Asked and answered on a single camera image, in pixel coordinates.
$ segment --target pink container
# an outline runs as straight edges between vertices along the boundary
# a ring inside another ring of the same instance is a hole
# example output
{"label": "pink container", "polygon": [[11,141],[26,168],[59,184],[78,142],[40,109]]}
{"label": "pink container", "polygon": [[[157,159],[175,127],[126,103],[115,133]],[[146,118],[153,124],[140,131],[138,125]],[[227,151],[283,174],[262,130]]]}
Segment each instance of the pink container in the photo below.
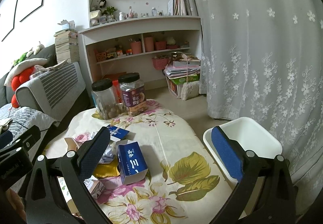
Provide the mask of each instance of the pink container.
{"label": "pink container", "polygon": [[154,51],[154,38],[153,37],[145,37],[144,39],[145,51],[152,52]]}
{"label": "pink container", "polygon": [[143,52],[142,47],[141,47],[141,42],[132,42],[130,43],[131,49],[132,49],[132,54],[141,54]]}

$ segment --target white wall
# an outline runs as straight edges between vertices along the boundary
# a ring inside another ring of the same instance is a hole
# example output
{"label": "white wall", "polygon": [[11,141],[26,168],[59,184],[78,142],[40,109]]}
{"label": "white wall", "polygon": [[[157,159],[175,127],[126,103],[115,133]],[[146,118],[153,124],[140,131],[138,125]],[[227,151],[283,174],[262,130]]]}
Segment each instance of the white wall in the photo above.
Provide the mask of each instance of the white wall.
{"label": "white wall", "polygon": [[[9,0],[2,0],[0,13],[6,1]],[[0,77],[9,71],[14,59],[37,45],[38,41],[44,46],[53,44],[54,33],[59,30],[57,23],[63,19],[74,20],[77,30],[88,28],[88,0],[44,0],[44,6],[24,21],[20,23],[16,19],[15,29],[0,42]],[[83,49],[80,50],[80,58],[83,77],[88,82]]]}

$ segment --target blue paper box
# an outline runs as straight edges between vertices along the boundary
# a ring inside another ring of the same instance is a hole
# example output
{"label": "blue paper box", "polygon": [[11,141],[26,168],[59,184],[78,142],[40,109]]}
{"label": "blue paper box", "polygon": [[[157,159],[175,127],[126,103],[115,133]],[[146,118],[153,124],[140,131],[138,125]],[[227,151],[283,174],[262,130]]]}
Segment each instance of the blue paper box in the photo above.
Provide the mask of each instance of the blue paper box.
{"label": "blue paper box", "polygon": [[116,146],[122,184],[128,185],[144,179],[148,167],[138,142],[122,140]]}

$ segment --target white curtain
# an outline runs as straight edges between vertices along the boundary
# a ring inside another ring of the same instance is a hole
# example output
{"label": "white curtain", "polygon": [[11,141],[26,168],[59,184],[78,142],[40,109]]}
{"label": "white curtain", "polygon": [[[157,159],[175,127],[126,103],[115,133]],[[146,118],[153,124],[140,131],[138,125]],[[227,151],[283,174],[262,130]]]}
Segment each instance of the white curtain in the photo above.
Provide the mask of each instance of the white curtain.
{"label": "white curtain", "polygon": [[195,2],[208,114],[251,117],[280,141],[305,212],[323,186],[321,0]]}

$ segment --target white plastic basket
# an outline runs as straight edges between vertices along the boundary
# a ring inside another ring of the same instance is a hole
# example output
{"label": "white plastic basket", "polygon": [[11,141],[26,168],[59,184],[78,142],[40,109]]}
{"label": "white plastic basket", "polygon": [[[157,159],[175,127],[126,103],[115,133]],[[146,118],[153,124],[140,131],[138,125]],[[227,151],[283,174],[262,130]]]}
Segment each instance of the white plastic basket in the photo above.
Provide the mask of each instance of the white plastic basket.
{"label": "white plastic basket", "polygon": [[[280,142],[249,117],[240,117],[220,125],[220,128],[229,139],[236,140],[244,150],[252,150],[259,157],[275,158],[276,155],[280,155],[283,151]],[[228,180],[236,185],[238,181],[230,176],[212,143],[212,129],[210,128],[204,132],[203,141]]]}

